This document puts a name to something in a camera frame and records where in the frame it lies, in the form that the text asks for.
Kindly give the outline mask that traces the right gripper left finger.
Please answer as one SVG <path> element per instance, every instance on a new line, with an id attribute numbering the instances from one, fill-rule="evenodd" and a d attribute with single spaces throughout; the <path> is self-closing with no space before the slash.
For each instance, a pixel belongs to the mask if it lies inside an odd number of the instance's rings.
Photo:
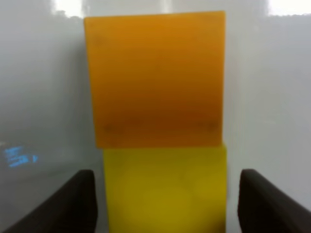
<path id="1" fill-rule="evenodd" d="M 94 233 L 98 219 L 95 175 L 79 170 L 51 197 L 5 233 Z"/>

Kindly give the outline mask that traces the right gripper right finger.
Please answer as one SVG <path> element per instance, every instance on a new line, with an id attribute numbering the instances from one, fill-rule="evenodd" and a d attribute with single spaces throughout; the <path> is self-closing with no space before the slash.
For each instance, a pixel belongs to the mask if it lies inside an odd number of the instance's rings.
<path id="1" fill-rule="evenodd" d="M 311 212 L 254 169 L 240 175 L 238 218 L 243 233 L 311 231 Z"/>

